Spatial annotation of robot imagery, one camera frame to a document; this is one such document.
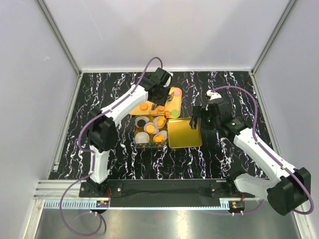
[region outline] orange cap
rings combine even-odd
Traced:
[[[170,117],[171,113],[169,111],[165,111],[164,114],[166,115],[166,117]]]
[[[154,133],[155,127],[153,125],[149,124],[148,126],[146,126],[146,132],[147,133]]]
[[[165,110],[165,107],[164,107],[164,106],[159,106],[159,107],[158,107],[158,110],[159,110],[159,111],[164,111],[164,110]]]
[[[140,109],[142,111],[146,111],[148,109],[149,105],[147,103],[143,103],[143,104],[140,104]]]
[[[155,137],[155,143],[159,143],[165,140],[165,137],[163,135],[159,135]]]
[[[152,111],[152,110],[149,111],[150,115],[157,115],[158,112],[159,112],[159,111],[158,111],[157,109],[155,109],[155,110],[153,110],[153,111]]]

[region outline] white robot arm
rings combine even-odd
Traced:
[[[102,109],[93,109],[90,112],[90,118],[105,114],[90,125],[87,133],[90,149],[95,152],[95,159],[91,153],[91,176],[87,181],[94,190],[99,191],[101,184],[109,175],[110,149],[114,148],[117,142],[116,127],[120,121],[135,107],[147,100],[164,106],[170,91],[170,83],[171,74],[158,68],[152,75],[143,77],[138,86],[132,85],[112,104]]]
[[[311,187],[311,175],[305,169],[296,169],[276,154],[258,136],[258,144],[253,138],[253,130],[242,117],[234,118],[232,109],[218,93],[208,91],[207,106],[194,106],[190,122],[196,128],[197,120],[201,119],[203,130],[217,129],[222,137],[246,152],[266,173],[268,179],[250,176],[245,172],[237,172],[227,178],[229,193],[249,193],[267,200],[273,209],[281,215],[286,215],[305,201],[307,196],[296,180],[285,170],[290,170],[305,186],[308,192]],[[271,156],[259,145],[261,144],[270,154],[278,159],[283,166],[277,164]]]
[[[130,90],[127,91],[123,96],[121,96],[112,104],[101,109],[101,113],[103,114],[106,111],[111,110],[118,102],[123,100],[121,104],[117,106],[114,110],[105,114],[106,117],[113,119],[115,127],[117,127],[120,121],[125,116],[127,116],[135,107],[148,100],[149,94],[147,91],[145,91],[145,88],[142,86],[137,86],[134,93],[127,97],[127,95],[130,94],[134,87],[135,85],[132,85]],[[92,171],[92,175],[90,176],[90,178],[94,182],[101,184],[109,176],[109,170],[106,169],[108,168],[110,150],[100,152],[94,144],[90,144],[90,149],[96,152],[95,161],[93,161],[93,155],[91,155],[90,171],[92,171],[93,168],[94,171]]]

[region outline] white backdrop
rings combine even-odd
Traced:
[[[82,70],[251,69],[288,0],[45,0]]]
[[[0,1],[0,238],[21,238],[76,74],[35,0]]]
[[[257,72],[271,123],[282,153],[312,174],[310,215],[319,237],[319,2],[301,0]]]

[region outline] orange lid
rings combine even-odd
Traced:
[[[148,109],[149,105],[147,103],[143,103],[143,104],[140,104],[140,109],[142,111],[146,111]]]
[[[157,115],[158,112],[159,112],[159,111],[158,111],[157,109],[155,109],[155,110],[153,110],[153,111],[150,110],[150,111],[149,111],[149,114],[150,114],[150,115]]]
[[[164,110],[165,110],[165,107],[164,107],[164,106],[159,106],[159,107],[158,107],[158,110],[159,110],[159,111],[164,111]]]
[[[146,132],[147,133],[154,133],[155,127],[153,125],[149,124],[148,126],[146,126]]]
[[[165,137],[163,135],[159,135],[159,136],[156,136],[154,140],[156,143],[159,143],[159,142],[164,141]]]
[[[158,126],[159,126],[159,127],[163,126],[164,123],[165,123],[165,120],[166,120],[165,117],[162,116],[162,117],[158,120]]]
[[[166,115],[166,117],[170,117],[171,113],[169,111],[165,111],[164,114]]]

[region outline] aluminum frame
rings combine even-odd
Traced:
[[[63,124],[63,127],[61,129],[60,135],[59,135],[59,141],[57,143],[57,147],[55,149],[55,154],[53,156],[53,162],[52,162],[52,169],[54,169],[59,162],[59,157],[61,156],[62,153],[62,147],[63,147],[63,143],[64,143],[64,138],[66,136],[67,130],[68,130],[68,125],[69,122],[71,120],[71,116],[72,116],[72,112],[73,112],[73,107],[75,104],[75,99],[77,97],[77,93],[78,93],[78,89],[80,87],[81,84],[81,80],[82,80],[82,76],[84,72],[90,72],[90,73],[94,73],[94,72],[101,72],[96,71],[96,70],[85,70],[82,71],[80,69],[80,67],[77,65],[74,57],[72,56],[71,51],[69,50],[62,34],[60,33],[54,19],[53,16],[48,8],[48,6],[45,3],[45,0],[36,0],[44,14],[44,16],[46,17],[50,27],[52,28],[52,31],[55,35],[55,37],[57,38],[57,40],[59,41],[61,48],[63,49],[63,51],[66,54],[66,57],[68,58],[68,60],[70,61],[74,71],[76,72],[76,74],[79,76],[78,81],[75,85],[74,91],[72,93],[71,99],[70,99],[70,103],[68,106],[68,110],[66,113],[66,117],[65,117],[65,121]],[[287,21],[288,16],[290,15],[290,13],[292,12],[293,8],[295,7],[296,3],[298,0],[290,0],[284,10],[284,12],[282,13],[279,21],[277,22],[271,36],[269,37],[261,55],[259,56],[256,64],[254,65],[254,67],[250,70],[248,69],[244,69],[243,71],[250,71],[250,76],[251,79],[253,81],[255,90],[256,90],[256,94],[259,100],[259,106],[261,108],[261,111],[264,115],[264,119],[266,122],[266,126],[274,147],[274,150],[281,155],[281,151],[280,151],[280,147],[278,145],[278,141],[277,138],[275,136],[274,133],[274,129],[273,126],[271,124],[271,121],[269,119],[268,116],[268,110],[266,108],[265,105],[265,101],[263,99],[262,93],[261,93],[261,89],[259,87],[258,81],[256,80],[255,77],[255,73],[258,71],[258,69],[260,68],[264,58],[266,57],[269,49],[271,48],[273,42],[275,41],[276,37],[278,36],[280,30],[282,29],[284,23]],[[190,69],[170,69],[170,71],[184,71],[187,70],[189,71]],[[199,70],[199,71],[211,71],[211,70],[216,70],[216,69],[194,69],[194,70]],[[112,70],[110,72],[123,72],[123,69],[121,70]],[[128,72],[136,72],[139,71],[138,69],[131,69],[131,70],[127,70]],[[41,180],[39,182],[38,188],[35,192],[34,195],[34,199],[32,200],[32,205],[31,205],[31,214],[29,216],[28,219],[28,223],[27,226],[25,228],[24,231],[24,239],[33,239],[35,237],[37,228],[38,228],[38,224],[41,218],[41,214],[43,211],[43,207],[44,207],[44,203],[45,200],[47,199],[58,199],[62,196],[62,193],[64,192],[64,190],[66,189],[66,187],[70,184],[74,182],[74,180]],[[76,185],[74,185],[73,188],[70,189],[70,191],[68,192],[68,194],[66,195],[65,199],[78,199],[78,191],[80,189],[80,182]],[[303,211],[303,206],[301,205],[299,208],[299,210]],[[296,214],[295,215],[295,219],[300,231],[300,234],[302,236],[303,239],[315,239],[315,233],[313,231],[311,222],[309,220],[308,216],[305,215],[300,215],[300,214]]]

